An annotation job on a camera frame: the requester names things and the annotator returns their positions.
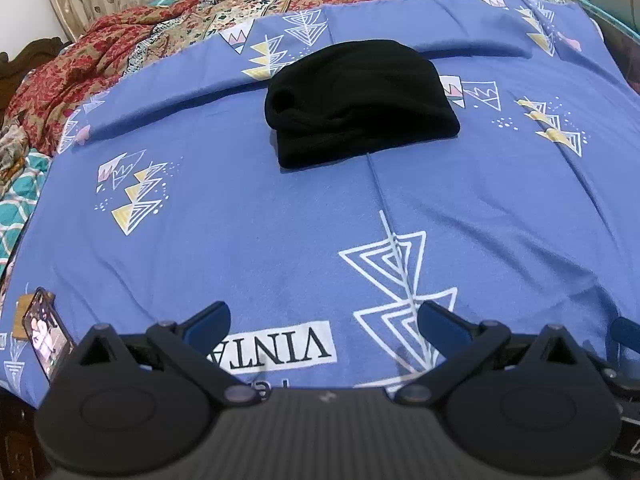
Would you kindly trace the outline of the teal patterned cloth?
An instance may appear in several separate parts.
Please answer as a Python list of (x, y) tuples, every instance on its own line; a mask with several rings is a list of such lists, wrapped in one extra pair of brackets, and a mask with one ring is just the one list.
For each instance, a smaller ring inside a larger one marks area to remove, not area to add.
[(16, 120), (1, 129), (1, 274), (35, 210), (51, 159), (29, 145)]

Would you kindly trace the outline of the smartphone with lit screen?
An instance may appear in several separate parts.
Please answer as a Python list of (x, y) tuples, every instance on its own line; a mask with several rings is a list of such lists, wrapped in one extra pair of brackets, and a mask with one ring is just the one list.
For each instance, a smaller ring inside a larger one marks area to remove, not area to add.
[(72, 337), (54, 306), (52, 292), (38, 287), (23, 315), (22, 325), (36, 359), (52, 382), (75, 349)]

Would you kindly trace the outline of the blue patterned bedsheet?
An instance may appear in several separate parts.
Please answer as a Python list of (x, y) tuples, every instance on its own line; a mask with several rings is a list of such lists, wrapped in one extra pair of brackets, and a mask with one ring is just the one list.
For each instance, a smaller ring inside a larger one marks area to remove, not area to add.
[[(458, 135), (281, 168), (270, 79), (371, 39), (434, 62)], [(639, 371), (610, 332), (639, 316), (639, 97), (574, 3), (378, 0), (233, 26), (78, 106), (32, 208), (1, 315), (1, 385), (30, 404), (48, 381), (13, 321), (37, 288), (76, 340), (222, 300), (213, 360), (262, 390), (399, 388), (438, 361), (425, 300), (561, 324)]]

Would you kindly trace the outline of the dark wooden headboard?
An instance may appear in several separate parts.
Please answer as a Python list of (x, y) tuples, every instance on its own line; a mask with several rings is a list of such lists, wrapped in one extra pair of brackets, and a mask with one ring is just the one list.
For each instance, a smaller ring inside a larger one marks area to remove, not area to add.
[(0, 53), (0, 112), (4, 116), (15, 92), (26, 75), (35, 68), (56, 58), (67, 42), (61, 38), (42, 38), (30, 42), (15, 57)]

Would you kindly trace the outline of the red floral blanket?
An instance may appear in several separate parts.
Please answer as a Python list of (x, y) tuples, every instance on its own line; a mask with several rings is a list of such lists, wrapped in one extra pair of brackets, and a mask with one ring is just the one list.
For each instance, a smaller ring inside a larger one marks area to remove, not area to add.
[(1, 129), (16, 120), (29, 145), (51, 155), (82, 102), (161, 58), (250, 18), (361, 1), (370, 0), (155, 0), (104, 16), (26, 75), (1, 116)]

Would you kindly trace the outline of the black pants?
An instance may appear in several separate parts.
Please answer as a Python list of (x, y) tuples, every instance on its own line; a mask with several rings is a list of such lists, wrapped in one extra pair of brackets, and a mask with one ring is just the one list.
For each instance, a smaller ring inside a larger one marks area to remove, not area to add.
[(347, 41), (282, 68), (265, 118), (285, 170), (458, 135), (435, 65), (394, 40)]

